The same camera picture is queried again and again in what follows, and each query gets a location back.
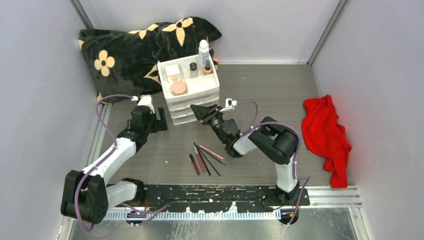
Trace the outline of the black cap clear bottle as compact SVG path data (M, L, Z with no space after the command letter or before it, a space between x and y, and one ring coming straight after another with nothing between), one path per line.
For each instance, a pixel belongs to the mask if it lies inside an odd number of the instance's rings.
M199 76L198 65L196 62L191 62L189 64L189 78L193 79L193 78L197 78L198 76Z

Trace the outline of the beige foundation bottle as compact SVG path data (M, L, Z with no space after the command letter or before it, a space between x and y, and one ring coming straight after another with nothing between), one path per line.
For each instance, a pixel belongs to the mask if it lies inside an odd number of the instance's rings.
M207 76L212 73L212 64L209 60L205 62L204 68L203 68L203 75Z

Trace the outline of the small cream box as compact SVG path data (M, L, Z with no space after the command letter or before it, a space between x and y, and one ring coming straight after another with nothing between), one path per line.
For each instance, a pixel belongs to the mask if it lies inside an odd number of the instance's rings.
M182 71L179 64L171 64L164 67L166 80L169 84L182 81Z

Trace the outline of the white spray bottle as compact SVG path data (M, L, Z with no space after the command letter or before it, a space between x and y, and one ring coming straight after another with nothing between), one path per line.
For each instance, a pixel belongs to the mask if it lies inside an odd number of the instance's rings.
M199 42L199 46L198 46L198 63L201 66L204 66L206 64L206 61L209 60L209 56L210 56L210 46L209 43L206 39L202 39Z

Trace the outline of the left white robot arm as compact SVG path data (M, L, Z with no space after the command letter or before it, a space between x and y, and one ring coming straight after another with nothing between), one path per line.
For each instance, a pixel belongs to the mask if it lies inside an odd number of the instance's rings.
M168 129L165 109L153 111L146 105L136 106L131 119L112 146L95 162L65 177L60 212L63 216L99 224L109 209L120 204L135 207L145 203L147 192L141 180L123 178L108 185L115 172L147 142L149 134Z

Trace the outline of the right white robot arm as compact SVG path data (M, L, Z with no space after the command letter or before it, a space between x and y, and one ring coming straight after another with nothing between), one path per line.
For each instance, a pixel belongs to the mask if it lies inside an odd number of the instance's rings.
M217 104L192 104L190 108L198 121L211 127L232 158L241 158L259 149L274 162L277 174L276 196L281 204L288 206L297 199L300 184L295 173L295 158L300 140L290 126L267 116L243 133L234 119L223 118L223 108Z

